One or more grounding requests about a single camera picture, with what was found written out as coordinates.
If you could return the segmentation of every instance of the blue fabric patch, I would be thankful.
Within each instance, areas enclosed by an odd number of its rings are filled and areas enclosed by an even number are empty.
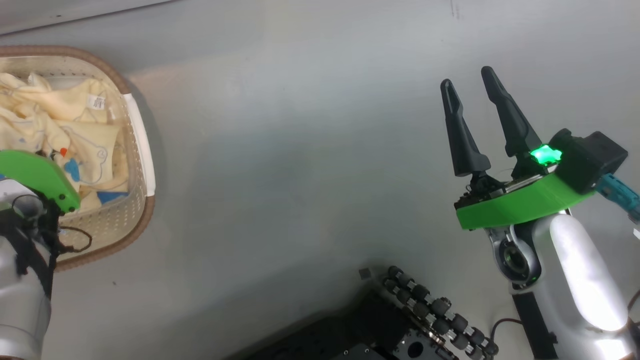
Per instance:
[[[127,196],[129,193],[127,192],[96,192],[98,195],[98,199],[100,199],[101,204],[106,204],[109,201],[114,201],[115,199],[123,196]]]
[[[80,181],[80,169],[78,169],[78,163],[76,159],[69,160],[68,163],[65,164],[65,171],[71,175],[71,178],[74,181]]]

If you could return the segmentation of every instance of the black strap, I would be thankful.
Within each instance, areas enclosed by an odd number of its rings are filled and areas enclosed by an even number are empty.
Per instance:
[[[9,241],[16,252],[15,265],[18,276],[26,275],[28,268],[31,267],[38,276],[45,294],[51,299],[53,270],[56,266],[57,253],[55,250],[51,251],[49,265],[47,265],[41,253],[36,249],[33,240],[20,230],[23,224],[24,219],[13,209],[0,211],[0,235]]]

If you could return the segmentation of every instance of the green light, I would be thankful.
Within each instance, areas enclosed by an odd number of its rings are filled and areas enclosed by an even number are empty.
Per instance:
[[[533,157],[536,158],[536,161],[539,164],[547,165],[547,164],[557,163],[558,161],[560,161],[560,157],[562,156],[562,151],[553,150],[549,147],[549,145],[542,145],[541,147],[538,147],[537,149],[533,150],[531,152],[531,155],[533,155]]]

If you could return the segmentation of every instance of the laundry basket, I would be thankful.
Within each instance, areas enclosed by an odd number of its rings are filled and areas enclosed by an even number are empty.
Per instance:
[[[60,225],[77,227],[93,236],[92,246],[80,253],[63,254],[56,271],[67,270],[114,254],[135,241],[145,230],[154,209],[156,178],[145,126],[125,79],[111,66],[86,51],[64,46],[0,47],[0,72],[26,79],[35,72],[49,81],[101,80],[115,96],[106,104],[109,121],[122,128],[129,166],[126,197],[100,208],[71,213],[60,218]],[[60,235],[65,245],[81,249],[85,235],[67,231]]]

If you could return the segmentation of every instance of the clothing tag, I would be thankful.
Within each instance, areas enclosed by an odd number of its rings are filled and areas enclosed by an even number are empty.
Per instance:
[[[94,110],[104,110],[104,100],[105,99],[102,96],[87,94],[86,105],[88,108]]]

